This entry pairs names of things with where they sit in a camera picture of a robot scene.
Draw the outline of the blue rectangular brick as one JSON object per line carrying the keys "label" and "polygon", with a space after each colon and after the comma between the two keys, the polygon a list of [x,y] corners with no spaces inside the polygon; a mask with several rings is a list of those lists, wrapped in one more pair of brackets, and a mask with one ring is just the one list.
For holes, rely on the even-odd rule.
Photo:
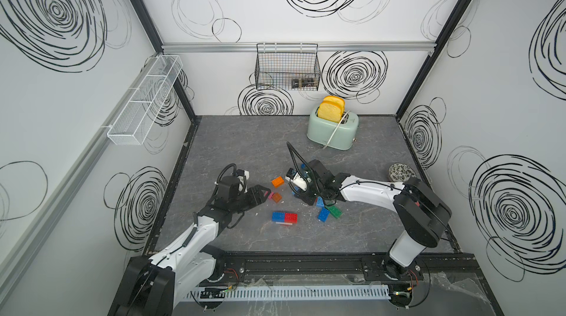
{"label": "blue rectangular brick", "polygon": [[280,211],[274,211],[271,216],[271,221],[274,223],[284,223],[285,213]]}

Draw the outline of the red rectangular brick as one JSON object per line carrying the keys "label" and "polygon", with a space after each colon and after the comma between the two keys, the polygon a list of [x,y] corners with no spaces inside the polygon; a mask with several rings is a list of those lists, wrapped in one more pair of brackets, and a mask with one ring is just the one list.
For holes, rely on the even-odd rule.
{"label": "red rectangular brick", "polygon": [[294,225],[298,222],[298,214],[294,213],[285,213],[284,214],[284,222],[286,224]]}

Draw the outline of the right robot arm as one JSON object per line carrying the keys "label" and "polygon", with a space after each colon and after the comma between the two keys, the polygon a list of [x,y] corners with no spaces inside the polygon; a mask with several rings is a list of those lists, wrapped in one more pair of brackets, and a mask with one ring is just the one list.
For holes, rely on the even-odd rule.
{"label": "right robot arm", "polygon": [[425,249],[438,246],[452,211],[422,180],[410,177],[404,182],[383,182],[343,172],[334,175],[319,160],[305,161],[290,142],[287,149],[295,170],[287,179],[304,203],[315,205],[322,199],[325,208],[337,202],[365,203],[398,215],[404,232],[389,249],[387,266],[407,269]]}

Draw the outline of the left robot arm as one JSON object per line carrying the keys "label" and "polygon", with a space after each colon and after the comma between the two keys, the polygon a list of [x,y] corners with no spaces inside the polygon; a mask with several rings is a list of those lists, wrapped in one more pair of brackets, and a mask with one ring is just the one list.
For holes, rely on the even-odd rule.
{"label": "left robot arm", "polygon": [[244,214],[266,202],[271,190],[246,179],[228,176],[217,180],[206,205],[194,214],[194,223],[166,248],[150,257],[130,260],[109,315],[171,315],[175,307],[202,281],[221,279],[223,253],[210,245],[235,214]]}

